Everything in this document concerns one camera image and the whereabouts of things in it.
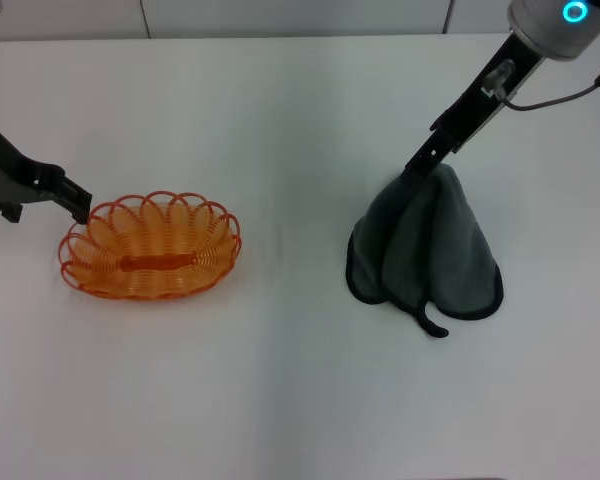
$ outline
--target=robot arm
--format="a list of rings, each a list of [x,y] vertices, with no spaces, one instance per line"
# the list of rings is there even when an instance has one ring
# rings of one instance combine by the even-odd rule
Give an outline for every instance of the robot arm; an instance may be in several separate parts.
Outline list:
[[[54,201],[85,224],[91,194],[67,177],[57,165],[33,161],[22,155],[0,134],[0,212],[18,223],[23,203]]]
[[[512,0],[512,34],[462,96],[438,118],[431,137],[409,161],[403,178],[424,178],[450,152],[456,153],[511,99],[545,58],[573,60],[600,35],[600,0]],[[600,86],[600,76],[593,89]]]

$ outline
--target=orange basket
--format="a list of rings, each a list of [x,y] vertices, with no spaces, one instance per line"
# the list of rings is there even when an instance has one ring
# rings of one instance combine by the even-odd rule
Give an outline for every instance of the orange basket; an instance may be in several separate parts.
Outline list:
[[[81,232],[77,227],[58,247],[62,278],[103,298],[203,292],[231,271],[242,246],[236,217],[195,193],[127,195],[97,206]]]

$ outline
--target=white tabletop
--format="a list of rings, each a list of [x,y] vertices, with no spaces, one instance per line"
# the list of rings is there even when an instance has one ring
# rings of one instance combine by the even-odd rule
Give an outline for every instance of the white tabletop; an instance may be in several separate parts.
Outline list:
[[[0,217],[0,480],[600,478],[600,91],[447,162],[501,266],[480,322],[355,300],[347,240],[504,36],[0,44],[0,131],[94,205],[195,191],[235,270],[165,303],[60,279],[53,204]],[[589,86],[600,40],[526,104]]]

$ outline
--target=blue led light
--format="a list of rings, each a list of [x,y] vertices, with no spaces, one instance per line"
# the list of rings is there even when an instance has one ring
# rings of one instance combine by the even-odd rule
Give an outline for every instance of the blue led light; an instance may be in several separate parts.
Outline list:
[[[562,10],[562,16],[569,23],[578,23],[584,20],[589,9],[584,2],[569,2]]]

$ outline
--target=cloth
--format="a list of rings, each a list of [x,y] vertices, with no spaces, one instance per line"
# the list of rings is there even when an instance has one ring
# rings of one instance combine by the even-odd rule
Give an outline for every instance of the cloth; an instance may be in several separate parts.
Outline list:
[[[504,298],[502,277],[453,169],[444,164],[421,181],[404,174],[376,197],[353,229],[346,280],[367,304],[391,302],[431,336],[448,330],[425,313],[480,320]]]

